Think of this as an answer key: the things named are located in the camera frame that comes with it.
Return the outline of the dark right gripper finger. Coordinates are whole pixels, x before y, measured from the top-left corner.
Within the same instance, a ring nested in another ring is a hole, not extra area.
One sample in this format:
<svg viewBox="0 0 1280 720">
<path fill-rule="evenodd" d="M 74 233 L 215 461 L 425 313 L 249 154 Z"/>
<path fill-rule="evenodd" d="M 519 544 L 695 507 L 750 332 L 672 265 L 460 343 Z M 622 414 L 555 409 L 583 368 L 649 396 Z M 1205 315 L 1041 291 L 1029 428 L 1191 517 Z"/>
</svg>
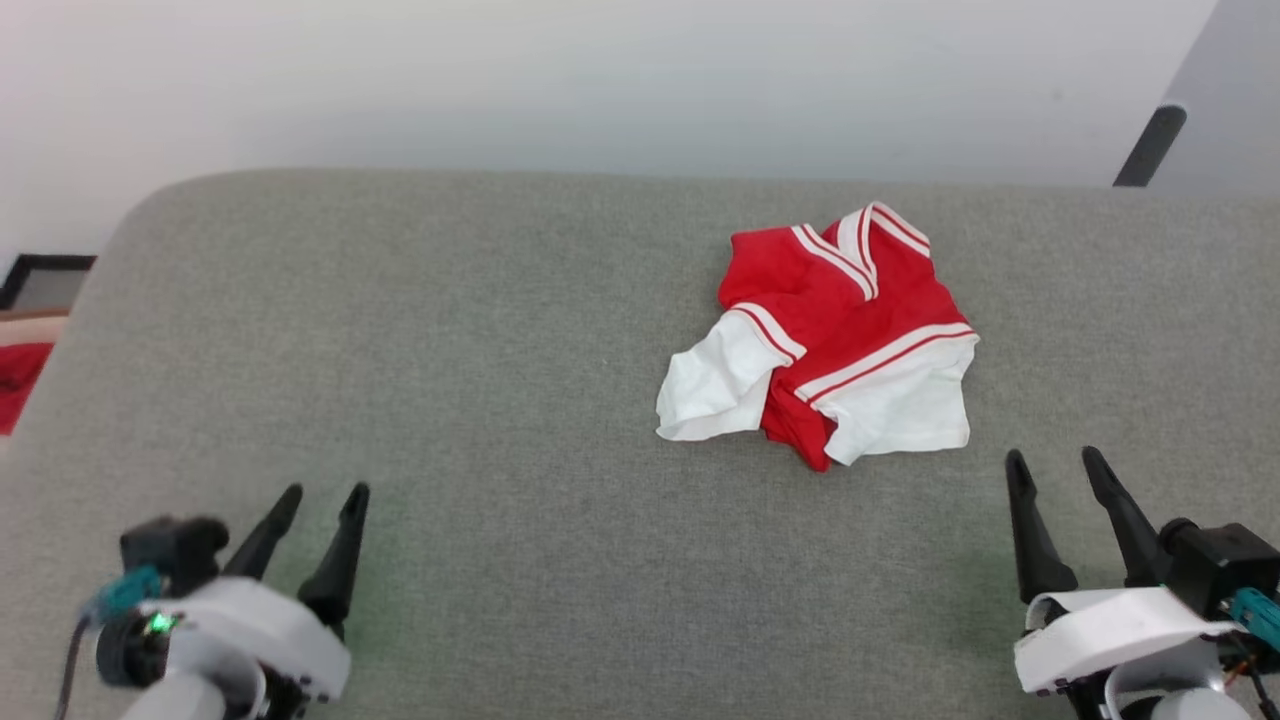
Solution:
<svg viewBox="0 0 1280 720">
<path fill-rule="evenodd" d="M 1007 452 L 1005 473 L 1020 601 L 1030 605 L 1044 593 L 1076 591 L 1076 575 L 1059 557 L 1037 506 L 1037 486 L 1018 448 Z"/>
<path fill-rule="evenodd" d="M 1158 533 L 1094 446 L 1082 450 L 1082 461 L 1097 502 L 1108 515 L 1125 566 L 1126 588 L 1162 585 L 1170 556 Z"/>
</svg>

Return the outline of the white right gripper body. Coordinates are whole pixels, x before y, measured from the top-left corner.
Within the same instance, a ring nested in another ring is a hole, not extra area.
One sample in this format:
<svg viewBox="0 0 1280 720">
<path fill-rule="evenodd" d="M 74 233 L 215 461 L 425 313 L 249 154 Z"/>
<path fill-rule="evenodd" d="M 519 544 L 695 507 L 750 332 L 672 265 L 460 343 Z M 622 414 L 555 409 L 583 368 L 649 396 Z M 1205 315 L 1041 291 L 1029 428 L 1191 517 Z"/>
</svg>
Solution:
<svg viewBox="0 0 1280 720">
<path fill-rule="evenodd" d="M 1042 593 L 1027 610 L 1014 665 L 1023 692 L 1043 694 L 1190 641 L 1240 629 L 1231 620 L 1203 619 L 1162 585 Z"/>
</svg>

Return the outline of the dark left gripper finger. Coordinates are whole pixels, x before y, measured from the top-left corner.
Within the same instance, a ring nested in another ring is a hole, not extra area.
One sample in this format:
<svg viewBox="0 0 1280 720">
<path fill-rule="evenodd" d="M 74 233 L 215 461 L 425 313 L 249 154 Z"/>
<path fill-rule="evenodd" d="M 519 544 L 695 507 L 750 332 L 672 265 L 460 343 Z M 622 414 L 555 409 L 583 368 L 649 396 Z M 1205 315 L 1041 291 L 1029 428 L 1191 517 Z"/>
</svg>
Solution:
<svg viewBox="0 0 1280 720">
<path fill-rule="evenodd" d="M 349 616 L 370 497 L 367 483 L 355 486 L 338 512 L 335 534 L 326 552 L 315 573 L 300 587 L 300 602 L 339 641 L 346 639 L 344 624 Z"/>
<path fill-rule="evenodd" d="M 262 520 L 248 533 L 221 569 L 224 577 L 264 579 L 276 544 L 289 532 L 303 498 L 301 484 L 291 484 Z"/>
</svg>

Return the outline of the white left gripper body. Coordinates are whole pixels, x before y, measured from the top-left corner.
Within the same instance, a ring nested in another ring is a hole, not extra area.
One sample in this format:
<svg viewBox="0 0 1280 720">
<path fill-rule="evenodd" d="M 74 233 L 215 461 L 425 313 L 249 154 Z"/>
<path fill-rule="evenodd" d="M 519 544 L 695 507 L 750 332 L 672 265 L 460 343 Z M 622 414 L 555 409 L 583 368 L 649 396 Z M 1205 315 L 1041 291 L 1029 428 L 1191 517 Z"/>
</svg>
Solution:
<svg viewBox="0 0 1280 720">
<path fill-rule="evenodd" d="M 300 720 L 343 696 L 351 653 L 298 601 L 229 577 L 105 621 L 95 664 L 140 692 L 120 720 Z"/>
</svg>

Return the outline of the red and white jersey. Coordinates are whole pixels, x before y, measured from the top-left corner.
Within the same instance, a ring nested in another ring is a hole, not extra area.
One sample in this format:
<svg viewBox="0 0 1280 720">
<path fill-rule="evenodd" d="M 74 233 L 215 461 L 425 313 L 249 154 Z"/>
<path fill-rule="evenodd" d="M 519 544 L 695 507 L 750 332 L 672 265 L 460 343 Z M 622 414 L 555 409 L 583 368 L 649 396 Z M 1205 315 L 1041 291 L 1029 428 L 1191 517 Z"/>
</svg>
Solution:
<svg viewBox="0 0 1280 720">
<path fill-rule="evenodd" d="M 660 438 L 760 430 L 818 473 L 968 445 L 963 379 L 979 336 L 929 238 L 892 208 L 733 234 L 717 299 L 716 324 L 669 360 Z"/>
</svg>

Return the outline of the red cloth item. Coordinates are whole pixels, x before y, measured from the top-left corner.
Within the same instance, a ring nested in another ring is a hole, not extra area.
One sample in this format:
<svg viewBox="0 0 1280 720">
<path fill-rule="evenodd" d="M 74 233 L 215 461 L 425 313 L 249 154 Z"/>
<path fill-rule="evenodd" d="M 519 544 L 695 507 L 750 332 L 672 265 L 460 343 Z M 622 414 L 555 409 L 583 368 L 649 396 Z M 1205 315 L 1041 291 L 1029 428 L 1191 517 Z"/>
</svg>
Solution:
<svg viewBox="0 0 1280 720">
<path fill-rule="evenodd" d="M 0 346 L 0 437 L 12 436 L 54 343 Z"/>
</svg>

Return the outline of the brown cardboard box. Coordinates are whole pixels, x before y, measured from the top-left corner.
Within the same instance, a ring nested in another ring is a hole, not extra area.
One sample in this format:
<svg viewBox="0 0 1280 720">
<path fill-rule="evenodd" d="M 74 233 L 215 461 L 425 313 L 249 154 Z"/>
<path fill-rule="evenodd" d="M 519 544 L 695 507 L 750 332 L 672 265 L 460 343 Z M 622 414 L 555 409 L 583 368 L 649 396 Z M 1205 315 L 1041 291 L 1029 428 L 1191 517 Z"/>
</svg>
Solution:
<svg viewBox="0 0 1280 720">
<path fill-rule="evenodd" d="M 70 307 L 0 311 L 0 347 L 56 343 Z"/>
</svg>

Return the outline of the black slanted pole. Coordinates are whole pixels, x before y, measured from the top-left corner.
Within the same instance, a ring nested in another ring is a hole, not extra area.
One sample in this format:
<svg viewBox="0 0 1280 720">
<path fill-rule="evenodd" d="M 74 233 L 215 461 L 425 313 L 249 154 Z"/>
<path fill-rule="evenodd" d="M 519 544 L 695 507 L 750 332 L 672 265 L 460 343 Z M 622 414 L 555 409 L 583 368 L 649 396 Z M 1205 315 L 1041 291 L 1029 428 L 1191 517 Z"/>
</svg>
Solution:
<svg viewBox="0 0 1280 720">
<path fill-rule="evenodd" d="M 1166 104 L 1157 108 L 1117 172 L 1112 187 L 1148 187 L 1172 149 L 1187 118 L 1188 113 L 1183 105 Z"/>
</svg>

